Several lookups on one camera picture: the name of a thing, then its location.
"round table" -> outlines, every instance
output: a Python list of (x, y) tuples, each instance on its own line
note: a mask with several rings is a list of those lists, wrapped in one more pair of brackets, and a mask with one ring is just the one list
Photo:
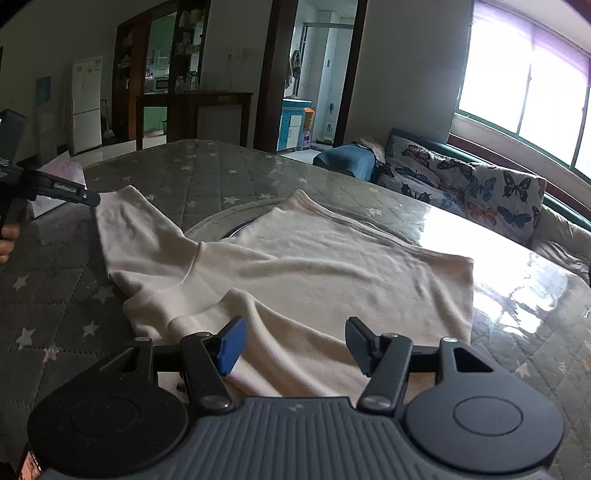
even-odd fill
[[(552, 473), (591, 472), (591, 290), (479, 225), (373, 184), (211, 141), (131, 153), (85, 171), (99, 192), (134, 185), (183, 231), (208, 216), (304, 190), (412, 244), (474, 259), (472, 344), (563, 411)], [(66, 204), (27, 226), (0, 267), (0, 434), (17, 462), (36, 402), (134, 334), (107, 279), (91, 209)]]

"wooden console table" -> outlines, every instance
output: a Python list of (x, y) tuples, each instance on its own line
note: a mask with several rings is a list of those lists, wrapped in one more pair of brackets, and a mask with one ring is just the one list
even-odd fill
[(177, 140), (197, 138), (197, 116), (200, 106), (241, 105), (240, 145), (246, 147), (251, 98), (251, 93), (209, 91), (138, 95), (135, 108), (136, 149), (143, 149), (144, 107), (147, 106), (165, 106), (168, 108), (166, 142), (170, 143)]

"window frame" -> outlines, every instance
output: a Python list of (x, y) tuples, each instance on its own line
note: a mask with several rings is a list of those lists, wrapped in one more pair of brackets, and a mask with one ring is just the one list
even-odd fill
[(587, 175), (585, 175), (583, 172), (581, 172), (580, 170), (578, 170), (576, 168), (576, 163), (578, 160), (578, 156), (579, 156), (579, 151), (581, 148), (581, 144), (583, 142), (583, 134), (584, 134), (584, 129), (585, 129), (585, 123), (587, 120), (587, 112), (589, 110), (589, 101), (590, 101), (590, 92), (591, 92), (591, 54), (589, 54), (588, 52), (584, 51), (582, 48), (580, 48), (579, 46), (575, 45), (574, 43), (572, 43), (570, 40), (564, 38), (562, 35), (560, 35), (559, 33), (551, 30), (550, 28), (546, 27), (545, 25), (540, 24), (539, 22), (537, 22), (536, 20), (533, 20), (532, 18), (523, 15), (519, 12), (515, 12), (511, 9), (508, 8), (504, 8), (503, 6), (500, 6), (494, 2), (487, 2), (484, 0), (484, 3), (490, 4), (495, 8), (499, 8), (501, 10), (505, 10), (506, 12), (512, 14), (512, 15), (516, 15), (518, 17), (521, 17), (525, 20), (527, 20), (528, 22), (532, 23), (532, 25), (534, 26), (538, 26), (540, 28), (545, 29), (546, 31), (548, 31), (550, 34), (554, 35), (558, 40), (567, 43), (568, 45), (576, 48), (577, 50), (579, 50), (581, 53), (583, 53), (586, 57), (587, 57), (587, 63), (589, 65), (589, 74), (587, 75), (587, 91), (585, 94), (585, 102), (583, 105), (583, 115), (581, 118), (581, 126), (579, 128), (579, 136), (577, 137), (577, 144), (574, 148), (574, 154), (573, 154), (573, 158), (570, 162), (570, 165), (568, 163), (566, 163), (565, 161), (559, 159), (558, 157), (556, 157), (555, 155), (552, 155), (552, 153), (544, 150), (543, 148), (533, 144), (532, 142), (530, 142), (529, 140), (526, 140), (525, 138), (521, 137), (519, 135), (519, 132), (521, 130), (521, 125), (523, 123), (523, 117), (525, 115), (525, 105), (527, 102), (527, 96), (528, 93), (530, 91), (530, 81), (531, 81), (531, 62), (530, 62), (530, 71), (528, 74), (528, 78), (527, 78), (527, 85), (525, 88), (525, 93), (524, 93), (524, 98), (523, 98), (523, 105), (521, 107), (521, 116), (519, 118), (519, 124), (517, 126), (517, 132), (512, 132), (510, 130), (507, 130), (504, 127), (501, 127), (500, 125), (494, 124), (491, 121), (486, 120), (485, 118), (482, 118), (478, 115), (474, 115), (473, 113), (469, 113), (466, 112), (465, 110), (461, 110), (460, 109), (460, 100), (462, 99), (462, 93), (464, 90), (464, 82), (466, 80), (466, 70), (467, 70), (467, 66), (468, 66), (468, 57), (470, 54), (470, 44), (471, 44), (471, 40), (472, 40), (472, 25), (473, 25), (473, 21), (470, 21), (470, 28), (468, 30), (468, 42), (467, 42), (467, 49), (466, 49), (466, 58), (464, 60), (464, 68), (462, 71), (462, 83), (460, 84), (460, 90), (458, 92), (458, 96), (457, 96), (457, 102), (456, 102), (456, 113), (458, 113), (461, 116), (470, 118), (472, 120), (475, 120), (477, 122), (480, 122), (481, 124), (486, 125), (487, 127), (490, 127), (494, 130), (497, 130), (505, 135), (509, 135), (512, 138), (515, 138), (516, 140), (518, 140), (519, 142), (522, 142), (523, 144), (527, 145), (528, 147), (532, 148), (533, 150), (538, 151), (539, 153), (549, 157), (551, 160), (555, 161), (556, 163), (558, 163), (559, 165), (561, 165), (562, 167), (566, 168), (567, 170), (570, 170), (572, 173), (574, 173), (577, 177), (579, 177), (580, 179), (582, 179), (583, 181), (587, 182), (588, 184), (591, 184), (591, 178), (589, 178)]

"couch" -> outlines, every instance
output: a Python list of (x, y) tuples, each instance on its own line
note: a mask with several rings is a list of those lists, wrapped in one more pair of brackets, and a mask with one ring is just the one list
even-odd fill
[[(490, 162), (458, 148), (441, 144), (395, 128), (391, 130), (388, 145), (385, 148), (387, 162), (389, 157), (392, 161), (391, 157), (395, 156), (395, 154), (392, 153), (391, 148), (393, 142), (392, 139), (394, 138), (414, 142), (432, 153), (459, 160), (460, 162), (465, 162), (475, 166), (476, 169), (482, 169), (485, 165), (492, 166)], [(332, 171), (338, 171), (345, 175), (353, 176), (371, 183), (380, 184), (381, 186), (395, 191), (400, 191), (391, 184), (392, 182), (389, 183), (387, 181), (392, 179), (384, 177), (384, 166), (376, 162), (374, 152), (361, 147), (357, 143), (344, 145), (320, 153), (315, 157), (314, 165)], [(403, 193), (410, 194), (411, 192), (408, 192), (408, 187), (406, 185), (405, 187), (407, 188), (407, 191), (403, 191)], [(410, 196), (420, 199), (416, 193), (414, 193), (414, 195), (411, 194)], [(539, 203), (538, 206), (540, 207), (540, 215), (535, 223), (535, 230), (531, 236), (528, 236), (527, 241), (520, 241), (520, 243), (558, 265), (576, 273), (589, 284), (589, 267), (591, 264), (591, 222), (547, 193), (544, 193), (543, 198), (541, 199), (541, 204)]]

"window sill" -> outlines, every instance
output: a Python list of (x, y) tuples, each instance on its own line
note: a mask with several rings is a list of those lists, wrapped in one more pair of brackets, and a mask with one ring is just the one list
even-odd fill
[(506, 157), (519, 166), (546, 178), (591, 209), (591, 185), (535, 148), (458, 113), (454, 115), (450, 133)]

